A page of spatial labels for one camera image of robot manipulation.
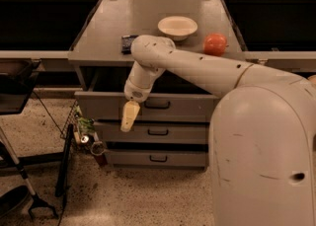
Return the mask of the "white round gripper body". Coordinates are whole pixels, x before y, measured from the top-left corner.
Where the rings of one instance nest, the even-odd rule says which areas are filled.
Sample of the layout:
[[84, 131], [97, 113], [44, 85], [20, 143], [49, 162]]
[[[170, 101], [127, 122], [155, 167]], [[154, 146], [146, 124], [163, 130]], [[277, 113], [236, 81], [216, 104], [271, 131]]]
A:
[[155, 81], [164, 72], [163, 68], [146, 67], [135, 61], [125, 81], [125, 97], [129, 101], [145, 102], [152, 91]]

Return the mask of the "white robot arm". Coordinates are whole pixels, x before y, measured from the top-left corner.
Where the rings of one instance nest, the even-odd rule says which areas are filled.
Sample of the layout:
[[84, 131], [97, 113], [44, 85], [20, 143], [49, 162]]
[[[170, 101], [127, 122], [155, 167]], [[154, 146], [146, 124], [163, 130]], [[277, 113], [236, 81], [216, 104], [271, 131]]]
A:
[[131, 130], [154, 81], [170, 71], [219, 98], [208, 135], [215, 226], [316, 226], [316, 88], [295, 74], [178, 50], [140, 36], [121, 129]]

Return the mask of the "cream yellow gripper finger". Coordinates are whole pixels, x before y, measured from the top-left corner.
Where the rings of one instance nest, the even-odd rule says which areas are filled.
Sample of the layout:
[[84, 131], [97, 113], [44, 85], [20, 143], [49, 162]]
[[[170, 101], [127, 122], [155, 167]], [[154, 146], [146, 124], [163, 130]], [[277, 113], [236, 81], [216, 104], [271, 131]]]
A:
[[140, 105], [136, 101], [128, 101], [123, 106], [120, 130], [129, 132], [138, 116]]

